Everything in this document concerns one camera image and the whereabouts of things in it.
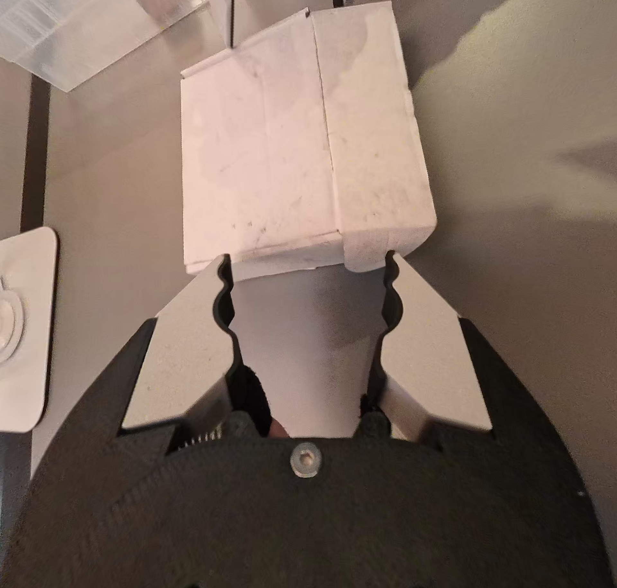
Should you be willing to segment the white cardboard box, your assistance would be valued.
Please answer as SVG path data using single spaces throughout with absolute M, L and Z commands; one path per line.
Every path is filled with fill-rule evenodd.
M 405 256 L 437 219 L 390 1 L 293 14 L 181 73 L 183 250 L 236 280 Z

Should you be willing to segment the clear plastic bin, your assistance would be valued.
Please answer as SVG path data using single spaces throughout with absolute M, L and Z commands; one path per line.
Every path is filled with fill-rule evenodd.
M 1 0 L 1 57 L 68 92 L 207 3 L 144 1 Z

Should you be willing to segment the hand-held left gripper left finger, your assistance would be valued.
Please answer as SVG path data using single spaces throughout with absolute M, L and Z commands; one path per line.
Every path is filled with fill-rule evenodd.
M 214 430 L 232 411 L 229 380 L 241 352 L 229 254 L 216 257 L 157 315 L 121 427 L 176 423 Z

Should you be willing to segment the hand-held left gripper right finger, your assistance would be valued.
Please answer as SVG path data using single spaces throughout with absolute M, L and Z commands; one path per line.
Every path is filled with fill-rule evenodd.
M 360 413 L 379 412 L 407 440 L 434 425 L 488 433 L 492 423 L 457 311 L 389 251 L 379 336 Z

